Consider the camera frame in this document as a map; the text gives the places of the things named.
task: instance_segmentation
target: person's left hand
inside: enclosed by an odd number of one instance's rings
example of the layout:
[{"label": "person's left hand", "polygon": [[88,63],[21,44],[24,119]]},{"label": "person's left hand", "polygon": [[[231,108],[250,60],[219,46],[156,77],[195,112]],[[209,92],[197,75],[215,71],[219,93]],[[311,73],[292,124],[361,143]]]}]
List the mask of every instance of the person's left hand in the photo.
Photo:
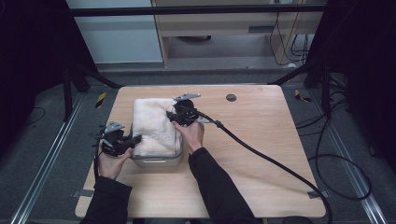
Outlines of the person's left hand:
[{"label": "person's left hand", "polygon": [[122,165],[125,163],[132,156],[132,149],[128,148],[124,154],[113,157],[107,155],[106,153],[102,153],[102,143],[103,140],[99,142],[99,149],[98,149],[98,168],[100,176],[107,177],[113,180],[116,180],[119,176]]}]

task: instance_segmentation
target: hand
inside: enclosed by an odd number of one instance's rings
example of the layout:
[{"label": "hand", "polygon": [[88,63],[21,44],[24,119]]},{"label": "hand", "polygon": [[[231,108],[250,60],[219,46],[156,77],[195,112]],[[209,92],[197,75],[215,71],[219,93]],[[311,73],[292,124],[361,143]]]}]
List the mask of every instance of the hand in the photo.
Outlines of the hand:
[{"label": "hand", "polygon": [[98,150],[98,167],[100,176],[116,180],[119,176],[122,165],[132,156],[132,149],[128,148],[124,154],[118,157],[112,157],[106,153],[102,153],[103,140],[99,142]]},{"label": "hand", "polygon": [[180,126],[177,122],[172,121],[172,124],[183,136],[183,141],[186,141],[192,151],[203,147],[204,142],[204,124],[195,121],[187,127]]}]

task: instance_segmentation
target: forearm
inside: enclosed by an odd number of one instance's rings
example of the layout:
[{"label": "forearm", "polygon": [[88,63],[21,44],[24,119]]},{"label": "forearm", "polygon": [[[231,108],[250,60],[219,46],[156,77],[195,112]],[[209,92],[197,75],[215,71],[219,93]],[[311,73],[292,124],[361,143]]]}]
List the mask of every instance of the forearm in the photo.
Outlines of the forearm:
[{"label": "forearm", "polygon": [[80,223],[125,224],[131,187],[99,176],[87,214]]},{"label": "forearm", "polygon": [[204,147],[190,155],[189,163],[214,223],[257,223],[230,176]]}]

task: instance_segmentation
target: black horizontal bar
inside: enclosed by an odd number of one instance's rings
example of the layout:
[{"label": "black horizontal bar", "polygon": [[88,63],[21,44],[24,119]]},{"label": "black horizontal bar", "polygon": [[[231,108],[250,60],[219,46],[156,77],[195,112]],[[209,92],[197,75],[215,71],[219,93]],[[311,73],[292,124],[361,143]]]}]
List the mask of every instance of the black horizontal bar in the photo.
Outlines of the black horizontal bar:
[{"label": "black horizontal bar", "polygon": [[173,14],[213,14],[213,13],[259,13],[259,12],[315,12],[330,9],[326,4],[285,4],[285,5],[235,5],[196,7],[114,7],[114,8],[73,8],[51,10],[50,14],[73,17],[140,16]]}]

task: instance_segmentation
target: gray carpet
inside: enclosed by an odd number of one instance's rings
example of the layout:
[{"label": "gray carpet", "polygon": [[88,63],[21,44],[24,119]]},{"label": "gray carpet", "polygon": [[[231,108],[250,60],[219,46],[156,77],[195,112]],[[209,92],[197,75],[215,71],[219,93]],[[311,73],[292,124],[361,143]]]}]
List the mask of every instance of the gray carpet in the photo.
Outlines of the gray carpet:
[{"label": "gray carpet", "polygon": [[[234,69],[216,71],[141,72],[135,74],[105,74],[106,77],[123,85],[183,85],[183,84],[230,84],[230,83],[265,83],[287,74],[288,70]],[[49,178],[42,189],[29,216],[34,220],[69,220],[78,221],[74,210],[78,199],[71,195],[75,189],[81,189],[89,172],[95,140],[90,137],[100,125],[106,123],[117,90],[112,90],[102,83],[90,79],[92,87],[85,93],[83,106],[64,142]],[[295,99],[293,82],[283,88],[295,122],[310,119],[318,115],[313,103]],[[98,95],[105,91],[106,98],[101,108],[94,108]],[[334,95],[334,101],[342,95]],[[35,106],[45,109],[46,114],[38,122],[26,125],[19,137],[12,144],[12,154],[0,167],[0,220],[10,219],[21,203],[24,194],[35,178],[41,162],[59,131],[64,117],[64,99],[62,86],[43,91],[36,98]],[[332,113],[332,123],[337,127],[353,160],[362,167],[373,183],[373,194],[380,205],[388,223],[396,223],[396,207],[393,190],[396,188],[396,175],[381,158],[373,158],[368,153],[368,144],[356,124],[353,115],[346,111],[347,105]],[[35,109],[30,121],[40,118],[41,109]],[[299,134],[320,131],[324,120],[299,130]],[[315,154],[318,134],[301,137],[307,157]],[[323,135],[320,153],[334,153],[333,142],[327,131]],[[320,190],[328,190],[316,174],[315,164],[311,161]],[[320,171],[335,189],[345,194],[356,196],[353,187],[339,160],[321,159]],[[329,202],[333,210],[334,223],[371,223],[360,202],[343,199],[330,192]],[[315,223],[325,223],[326,217],[315,219]],[[269,223],[281,223],[280,219],[271,218]]]}]

